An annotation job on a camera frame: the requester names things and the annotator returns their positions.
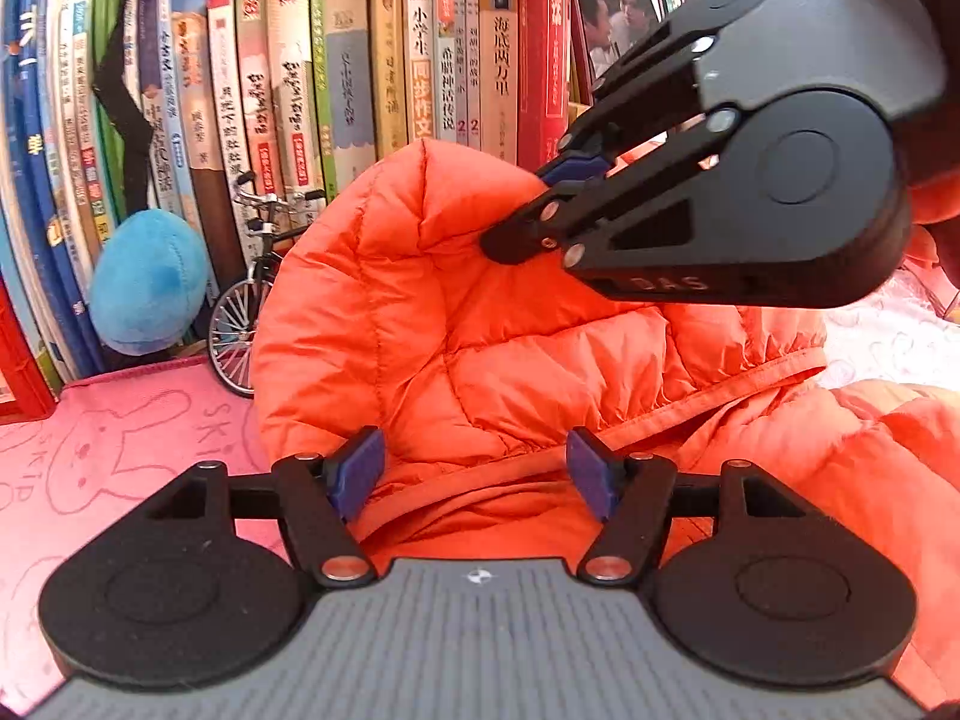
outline metal rivet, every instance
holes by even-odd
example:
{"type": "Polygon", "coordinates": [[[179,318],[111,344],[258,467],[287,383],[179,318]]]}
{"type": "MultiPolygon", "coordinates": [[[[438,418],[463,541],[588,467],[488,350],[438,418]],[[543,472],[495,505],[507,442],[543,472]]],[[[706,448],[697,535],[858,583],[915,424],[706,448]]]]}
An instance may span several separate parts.
{"type": "Polygon", "coordinates": [[[574,244],[567,251],[563,252],[563,267],[573,268],[587,253],[587,247],[583,244],[574,244]]]}
{"type": "Polygon", "coordinates": [[[544,210],[541,211],[541,221],[551,220],[557,215],[558,210],[560,210],[560,204],[556,200],[551,200],[544,205],[544,210]]]}
{"type": "Polygon", "coordinates": [[[714,114],[710,114],[707,119],[707,129],[710,132],[726,132],[736,124],[736,111],[730,108],[724,108],[714,114]]]}
{"type": "Polygon", "coordinates": [[[323,562],[320,571],[323,576],[333,581],[354,581],[365,576],[370,570],[370,564],[356,555],[338,555],[323,562]]]}
{"type": "Polygon", "coordinates": [[[713,42],[714,39],[712,35],[707,35],[695,41],[693,46],[690,47],[690,50],[694,53],[703,53],[713,45],[713,42]]]}
{"type": "Polygon", "coordinates": [[[634,570],[630,560],[617,555],[592,557],[584,568],[587,570],[587,576],[597,581],[619,581],[630,576],[634,570]]]}

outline bicycle wheel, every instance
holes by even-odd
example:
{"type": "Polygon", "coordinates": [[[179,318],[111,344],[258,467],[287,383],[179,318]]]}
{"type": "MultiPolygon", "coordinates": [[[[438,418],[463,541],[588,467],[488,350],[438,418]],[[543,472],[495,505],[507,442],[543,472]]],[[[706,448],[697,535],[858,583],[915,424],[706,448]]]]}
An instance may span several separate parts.
{"type": "Polygon", "coordinates": [[[224,386],[243,397],[253,397],[251,354],[256,319],[251,320],[251,308],[263,307],[273,283],[266,278],[257,285],[244,278],[232,284],[217,298],[210,317],[206,336],[210,364],[224,386]]]}

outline quilted down jacket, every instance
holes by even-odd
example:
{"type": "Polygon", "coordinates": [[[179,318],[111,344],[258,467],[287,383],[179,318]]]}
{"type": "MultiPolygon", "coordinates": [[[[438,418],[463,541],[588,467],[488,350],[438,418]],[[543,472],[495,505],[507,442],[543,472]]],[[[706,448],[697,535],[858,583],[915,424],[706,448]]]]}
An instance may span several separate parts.
{"type": "MultiPolygon", "coordinates": [[[[960,697],[960,396],[827,391],[813,311],[615,303],[558,253],[487,261],[478,234],[544,186],[460,146],[413,143],[358,178],[286,257],[254,350],[268,453],[328,453],[380,426],[388,466],[353,525],[397,556],[563,556],[598,532],[565,474],[570,428],[681,470],[763,466],[891,557],[920,617],[898,677],[960,697]]],[[[702,538],[671,531],[668,553],[702,538]]]]}

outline white lace cloth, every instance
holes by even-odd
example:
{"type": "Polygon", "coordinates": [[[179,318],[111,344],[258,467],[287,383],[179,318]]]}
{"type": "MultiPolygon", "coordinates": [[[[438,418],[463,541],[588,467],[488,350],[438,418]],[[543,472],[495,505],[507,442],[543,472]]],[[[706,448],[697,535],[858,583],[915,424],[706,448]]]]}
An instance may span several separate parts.
{"type": "Polygon", "coordinates": [[[827,311],[826,322],[822,386],[886,379],[960,391],[960,325],[938,319],[913,274],[897,271],[867,298],[827,311]]]}

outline black strap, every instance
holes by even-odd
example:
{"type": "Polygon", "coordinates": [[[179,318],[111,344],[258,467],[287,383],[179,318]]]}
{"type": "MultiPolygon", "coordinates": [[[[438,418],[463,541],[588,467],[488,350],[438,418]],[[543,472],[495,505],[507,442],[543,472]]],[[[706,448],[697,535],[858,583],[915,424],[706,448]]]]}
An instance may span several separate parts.
{"type": "Polygon", "coordinates": [[[154,129],[144,118],[124,84],[123,31],[127,0],[120,0],[116,24],[104,59],[93,73],[93,93],[124,142],[123,180],[129,215],[147,209],[150,143],[154,129]]]}

